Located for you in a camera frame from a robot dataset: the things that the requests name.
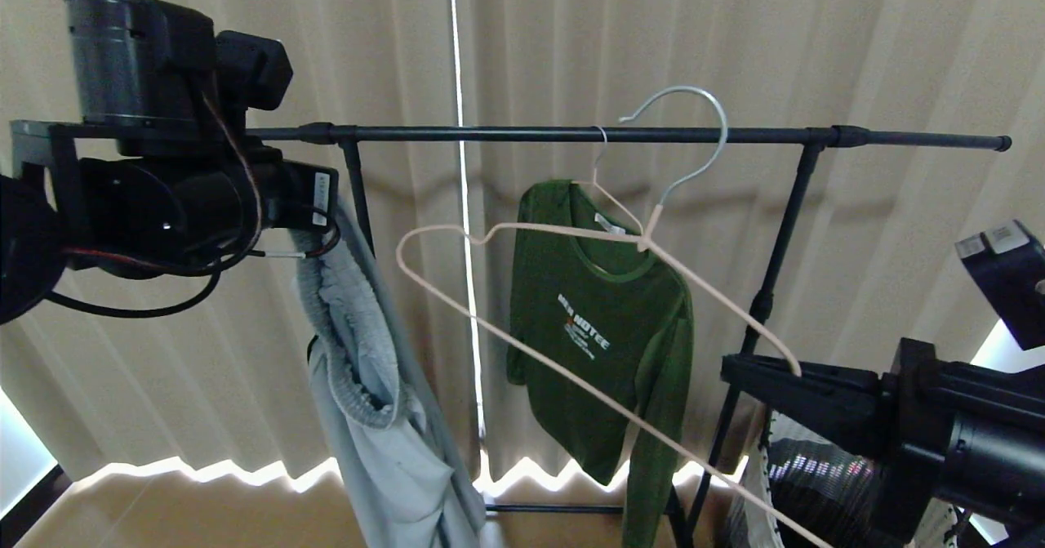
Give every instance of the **sticker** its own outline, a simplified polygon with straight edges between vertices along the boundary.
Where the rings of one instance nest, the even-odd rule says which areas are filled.
[[[312,188],[312,206],[317,209],[327,210],[330,202],[330,175],[328,173],[317,173],[316,184]],[[325,226],[326,215],[312,213],[314,226]]]
[[[954,249],[958,251],[958,258],[966,259],[973,254],[979,254],[981,251],[986,250],[986,246],[983,246],[983,241],[979,234],[976,234],[956,243]]]
[[[1023,233],[1023,230],[1020,229],[1019,225],[1016,225],[1015,221],[983,233],[986,235],[986,241],[995,254],[1004,254],[1008,250],[1016,250],[1021,246],[1030,244],[1030,238],[1027,237],[1027,234]]]
[[[611,234],[614,234],[614,235],[624,235],[624,234],[627,233],[627,230],[625,230],[624,228],[622,228],[620,226],[616,226],[613,224],[610,224],[609,220],[607,220],[602,213],[596,213],[595,214],[595,222],[597,224],[601,225],[602,229],[606,230],[607,232],[609,232]]]

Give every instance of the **curtain fold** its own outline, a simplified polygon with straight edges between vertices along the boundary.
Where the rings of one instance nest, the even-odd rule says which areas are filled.
[[[252,127],[317,120],[357,124],[455,124],[448,0],[164,0],[212,17],[216,30],[283,42],[295,77],[279,110]],[[78,120],[62,0],[0,0],[0,119]],[[10,172],[6,123],[0,138]],[[284,157],[336,167],[340,151],[273,143]],[[80,156],[115,158],[112,142],[78,142]],[[395,266],[403,232],[458,223],[460,162],[448,143],[361,147],[375,249],[420,361],[459,447],[478,464],[466,322],[425,299]],[[288,250],[283,231],[262,246]],[[466,298],[463,244],[426,241],[409,253],[440,287]],[[41,303],[0,328],[4,391],[73,478],[109,462],[179,456],[203,467],[231,459],[247,471],[282,460],[292,476],[330,455],[307,390],[311,327],[292,284],[292,264],[248,259],[223,274],[212,298],[158,320],[95,318]],[[168,304],[201,280],[143,282],[99,271],[66,273],[59,291],[113,306]]]
[[[1007,218],[1045,227],[1043,0],[459,0],[464,108],[473,124],[616,124],[654,91],[697,84],[736,127],[864,124],[1011,134],[1004,155],[868,146],[826,151],[776,284],[769,327],[807,361],[885,370],[900,337],[970,360],[996,321],[952,243]],[[637,124],[716,124],[689,95]],[[468,154],[470,220],[515,218],[527,187],[587,179],[586,143],[485,143]],[[640,219],[712,146],[608,146],[600,180]],[[763,277],[799,146],[730,145],[676,190],[666,249],[747,306]],[[512,237],[477,249],[481,314],[508,324]],[[696,344],[683,443],[710,450],[726,387],[718,359],[744,324],[694,291]],[[482,347],[494,479],[522,456],[557,473],[567,457],[507,384],[505,345]],[[759,353],[772,355],[764,342]],[[752,405],[734,423],[736,458]],[[733,464],[727,464],[729,471]]]

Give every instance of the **clothes hanger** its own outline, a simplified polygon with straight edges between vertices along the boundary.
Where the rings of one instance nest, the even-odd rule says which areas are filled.
[[[678,187],[679,184],[682,184],[686,181],[692,180],[694,177],[697,177],[698,175],[700,175],[701,173],[703,173],[704,170],[706,170],[707,167],[721,154],[722,147],[725,145],[725,142],[726,142],[726,139],[727,139],[727,135],[728,135],[728,129],[726,127],[726,119],[725,119],[725,112],[724,112],[724,110],[722,110],[722,106],[713,96],[713,94],[709,93],[709,91],[704,91],[703,89],[699,89],[699,88],[696,88],[696,87],[668,87],[668,89],[665,89],[664,91],[660,91],[659,93],[653,95],[652,97],[647,98],[647,101],[645,104],[643,104],[643,106],[640,107],[638,110],[634,114],[632,114],[631,116],[623,117],[622,119],[627,119],[628,121],[635,119],[635,117],[638,117],[642,114],[643,110],[646,110],[646,108],[648,108],[650,105],[652,105],[653,101],[657,100],[657,98],[660,98],[660,97],[663,97],[663,96],[665,96],[667,94],[670,94],[670,93],[676,93],[676,91],[687,91],[688,93],[698,94],[700,96],[703,96],[704,98],[709,98],[709,100],[712,101],[712,105],[716,108],[716,110],[717,110],[717,112],[719,114],[720,120],[722,122],[722,130],[721,130],[720,135],[719,135],[718,146],[716,147],[716,151],[713,154],[712,158],[710,158],[710,160],[704,165],[702,165],[700,168],[698,168],[696,172],[691,173],[691,174],[689,174],[687,176],[683,176],[678,181],[675,181],[674,183],[670,184],[670,186],[668,187],[668,189],[666,189],[665,192],[664,192],[664,195],[660,197],[660,202],[657,203],[656,207],[654,208],[653,214],[650,216],[650,220],[649,220],[649,222],[646,225],[646,229],[645,229],[645,231],[643,231],[643,233],[641,235],[613,234],[613,233],[609,233],[609,232],[600,232],[600,231],[596,231],[596,230],[585,230],[585,229],[582,229],[582,228],[572,228],[572,227],[565,227],[565,226],[553,226],[553,225],[547,225],[547,224],[529,224],[529,223],[506,222],[506,223],[501,223],[501,224],[493,225],[493,227],[490,228],[490,230],[488,232],[486,232],[486,235],[484,235],[482,237],[477,237],[477,236],[468,234],[468,232],[465,231],[465,229],[463,227],[461,227],[461,226],[456,226],[456,225],[450,225],[450,224],[433,225],[433,226],[424,226],[424,227],[421,227],[421,228],[417,228],[417,229],[411,230],[410,232],[407,232],[407,234],[403,235],[401,239],[399,239],[399,244],[397,244],[396,249],[395,249],[396,264],[399,265],[399,269],[402,270],[403,274],[405,274],[408,277],[411,277],[411,279],[414,280],[414,282],[416,282],[418,284],[421,284],[422,288],[425,288],[426,291],[428,291],[429,293],[432,293],[433,295],[435,295],[436,297],[438,297],[444,303],[447,303],[447,305],[451,306],[458,313],[460,313],[461,315],[463,315],[465,317],[471,318],[472,320],[474,320],[477,322],[477,324],[482,325],[485,329],[487,329],[488,332],[492,333],[497,338],[504,340],[505,342],[508,342],[509,344],[511,344],[515,348],[521,350],[522,352],[525,352],[526,355],[530,356],[531,358],[533,358],[534,360],[536,360],[537,362],[540,362],[544,366],[547,366],[547,367],[551,368],[552,370],[558,372],[562,376],[567,378],[567,380],[570,380],[574,384],[578,385],[578,387],[580,387],[580,388],[584,389],[585,391],[589,392],[589,394],[591,394],[597,399],[599,399],[600,402],[602,402],[603,404],[605,404],[607,407],[609,407],[613,411],[620,413],[621,415],[623,415],[624,417],[626,417],[629,421],[633,423],[638,428],[645,430],[646,432],[648,432],[653,437],[656,437],[658,440],[660,440],[665,444],[668,444],[668,448],[671,448],[672,450],[674,450],[678,454],[680,454],[680,455],[684,456],[686,458],[689,458],[690,460],[693,460],[694,462],[696,462],[698,465],[700,465],[702,467],[702,470],[704,470],[707,473],[711,473],[712,476],[714,476],[715,478],[719,479],[720,481],[722,481],[723,483],[725,483],[727,486],[729,486],[730,488],[733,488],[735,492],[737,492],[737,494],[739,494],[741,497],[743,497],[743,499],[746,499],[747,501],[749,501],[749,502],[753,503],[756,506],[758,506],[760,509],[766,511],[767,513],[769,513],[773,518],[776,518],[776,520],[782,521],[785,524],[787,524],[788,527],[790,527],[791,529],[795,530],[795,532],[797,532],[803,538],[806,538],[806,540],[809,540],[811,543],[813,543],[813,545],[818,546],[819,548],[833,548],[832,545],[830,545],[827,542],[825,542],[823,540],[821,540],[815,533],[810,532],[808,529],[806,529],[805,527],[803,527],[802,525],[799,525],[797,522],[795,522],[791,518],[788,518],[788,516],[786,516],[785,513],[783,513],[780,510],[773,508],[771,505],[767,504],[765,501],[763,501],[759,497],[754,496],[753,493],[751,493],[751,492],[747,490],[746,488],[744,488],[741,484],[735,483],[732,480],[727,479],[725,477],[725,475],[723,475],[722,472],[720,472],[718,469],[715,469],[714,466],[710,465],[707,463],[707,461],[705,461],[704,459],[702,459],[699,456],[697,456],[694,452],[691,452],[691,451],[687,450],[684,447],[682,447],[682,444],[680,444],[680,443],[676,442],[675,440],[673,440],[672,437],[668,436],[667,434],[665,434],[660,430],[657,430],[652,425],[650,425],[648,421],[646,421],[642,417],[638,417],[637,415],[635,415],[634,413],[632,413],[630,410],[628,410],[623,405],[617,403],[616,399],[611,398],[606,393],[600,391],[598,388],[596,388],[594,385],[591,385],[587,381],[584,381],[582,378],[574,374],[573,372],[571,372],[571,370],[566,369],[564,366],[560,365],[559,363],[553,361],[552,359],[550,359],[550,358],[545,357],[544,355],[540,353],[539,351],[535,350],[533,347],[530,347],[527,344],[524,344],[522,342],[519,342],[518,340],[516,340],[515,338],[513,338],[510,334],[508,334],[505,330],[501,329],[496,325],[493,325],[489,321],[487,321],[487,320],[479,317],[478,315],[473,315],[472,313],[470,313],[470,311],[468,311],[468,307],[466,307],[465,305],[462,305],[460,302],[456,301],[449,295],[446,295],[444,292],[442,292],[441,290],[439,290],[438,288],[436,288],[434,284],[432,284],[431,282],[428,282],[428,280],[425,280],[423,277],[421,277],[421,275],[419,275],[417,272],[415,272],[414,269],[411,269],[409,266],[407,266],[407,261],[403,258],[403,249],[404,249],[407,243],[410,242],[411,238],[413,238],[415,236],[418,236],[418,235],[421,235],[421,234],[424,234],[424,233],[436,232],[436,231],[456,232],[456,233],[458,233],[458,234],[466,237],[470,244],[473,244],[473,246],[483,246],[483,244],[486,244],[487,242],[489,242],[489,239],[491,239],[493,237],[493,235],[496,234],[496,232],[500,232],[501,230],[505,230],[505,229],[531,230],[531,231],[554,233],[554,234],[568,235],[568,236],[575,236],[575,237],[584,237],[584,238],[590,238],[590,239],[601,239],[601,241],[606,241],[606,242],[620,242],[620,243],[626,243],[626,244],[634,244],[640,249],[640,251],[645,251],[645,250],[653,251],[653,253],[656,254],[656,256],[658,256],[661,260],[664,260],[670,267],[672,267],[673,269],[675,269],[676,271],[678,271],[682,276],[687,277],[689,280],[691,280],[694,283],[698,284],[698,287],[700,287],[704,291],[709,292],[709,294],[712,295],[712,297],[714,297],[715,299],[717,299],[723,305],[727,306],[727,309],[729,311],[732,311],[736,315],[740,316],[740,318],[742,318],[744,321],[746,321],[747,324],[750,325],[751,328],[754,329],[754,332],[758,332],[760,335],[762,335],[763,337],[765,337],[766,340],[768,340],[781,352],[781,355],[785,359],[787,359],[788,365],[790,365],[790,368],[791,368],[791,372],[794,373],[796,376],[800,376],[802,375],[802,367],[798,365],[797,359],[794,357],[794,355],[791,352],[791,350],[787,347],[787,344],[784,344],[784,342],[782,342],[780,340],[780,338],[777,338],[773,333],[769,332],[769,329],[766,328],[765,325],[759,323],[754,318],[752,318],[750,315],[748,315],[746,312],[744,312],[737,303],[735,303],[734,301],[732,301],[732,299],[729,299],[728,297],[726,297],[725,295],[723,295],[716,288],[712,287],[702,277],[700,277],[699,275],[697,275],[696,273],[694,273],[690,269],[686,268],[684,265],[682,265],[674,256],[672,256],[671,254],[669,254],[668,252],[666,252],[655,242],[653,242],[653,239],[650,238],[650,235],[652,234],[653,228],[656,226],[657,218],[659,218],[659,214],[660,214],[661,210],[664,209],[664,203],[667,201],[669,195],[671,195],[671,192],[676,187]]]
[[[597,128],[597,130],[602,132],[602,146],[601,149],[599,149],[599,154],[596,155],[595,161],[591,164],[591,180],[574,181],[573,184],[578,184],[578,186],[590,186],[591,188],[597,189],[599,192],[604,195],[604,197],[608,199],[610,202],[612,202],[613,205],[617,205],[619,208],[621,208],[621,210],[627,213],[628,218],[631,218],[632,223],[634,223],[635,227],[638,229],[638,233],[642,234],[643,231],[645,230],[643,230],[643,223],[638,221],[638,218],[635,218],[635,214],[632,213],[631,210],[628,210],[628,208],[625,207],[623,203],[618,201],[617,198],[614,198],[612,195],[609,195],[609,191],[602,188],[602,185],[599,184],[599,161],[602,160],[602,156],[606,154],[606,149],[609,146],[609,138],[606,137],[606,131],[604,130],[604,128],[601,127],[601,124],[597,124],[595,128]]]

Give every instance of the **laundry basket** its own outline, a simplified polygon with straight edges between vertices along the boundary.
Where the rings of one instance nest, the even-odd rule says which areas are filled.
[[[873,462],[842,451],[786,415],[772,412],[751,454],[742,483],[835,548],[903,548],[869,525]],[[930,502],[913,545],[956,548],[948,534],[953,508]],[[729,509],[719,545],[729,548],[806,548],[809,541],[775,518],[738,497]]]

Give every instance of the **hanger hook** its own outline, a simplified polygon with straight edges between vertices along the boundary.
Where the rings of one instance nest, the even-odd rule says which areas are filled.
[[[678,187],[679,184],[682,184],[687,181],[691,181],[695,179],[695,177],[699,177],[704,170],[707,170],[710,165],[714,164],[719,155],[722,154],[722,149],[724,149],[726,140],[729,138],[729,124],[726,122],[725,110],[722,109],[722,104],[720,104],[720,101],[715,97],[715,95],[709,93],[709,91],[704,91],[699,87],[686,86],[686,84],[682,84],[681,86],[677,87],[668,87],[667,89],[660,91],[659,93],[656,93],[652,97],[646,98],[646,102],[643,104],[637,110],[635,110],[635,113],[631,113],[631,115],[620,117],[618,121],[620,123],[627,123],[629,121],[634,121],[635,119],[638,119],[638,116],[642,115],[644,110],[649,108],[650,105],[656,102],[657,98],[664,97],[665,95],[669,95],[672,93],[691,93],[694,95],[700,95],[703,98],[707,98],[707,100],[715,108],[715,112],[718,113],[719,116],[719,141],[718,145],[715,146],[715,151],[712,154],[712,157],[707,159],[707,162],[705,162],[704,165],[702,165],[700,168],[697,168],[693,173],[690,173],[689,175],[683,176],[681,179],[676,180],[674,183],[669,184],[668,188],[664,190],[664,195],[660,196],[660,201],[657,202],[657,205],[664,205],[664,203],[668,201],[668,196],[671,195],[671,191],[675,190],[675,188]]]
[[[602,146],[599,149],[599,154],[595,157],[595,164],[591,165],[591,183],[595,184],[599,180],[599,161],[602,160],[602,155],[606,154],[606,147],[609,146],[609,137],[606,136],[606,131],[601,124],[597,124],[596,130],[602,132]]]

